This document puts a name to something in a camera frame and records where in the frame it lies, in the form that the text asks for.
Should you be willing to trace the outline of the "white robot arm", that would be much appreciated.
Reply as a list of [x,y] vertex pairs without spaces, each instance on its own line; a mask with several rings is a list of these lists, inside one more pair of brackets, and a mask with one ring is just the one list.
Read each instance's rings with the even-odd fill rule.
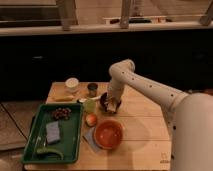
[[135,73],[126,59],[109,68],[106,109],[115,111],[128,85],[173,117],[170,171],[213,171],[213,96],[189,94]]

